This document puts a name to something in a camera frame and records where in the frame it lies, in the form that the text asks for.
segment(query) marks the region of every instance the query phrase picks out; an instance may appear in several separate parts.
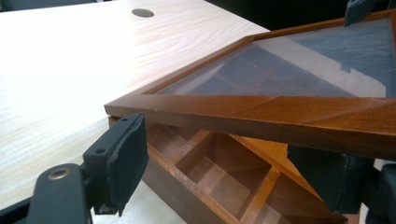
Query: desk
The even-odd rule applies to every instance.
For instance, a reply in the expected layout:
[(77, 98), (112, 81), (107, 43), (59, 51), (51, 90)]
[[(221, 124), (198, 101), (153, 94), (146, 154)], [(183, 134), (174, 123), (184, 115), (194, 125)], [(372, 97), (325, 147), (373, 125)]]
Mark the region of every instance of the desk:
[[(31, 196), (51, 166), (82, 163), (108, 128), (103, 104), (267, 31), (202, 0), (16, 11), (1, 13), (0, 24), (0, 209)], [(110, 221), (182, 219), (141, 182), (122, 218), (94, 218)]]

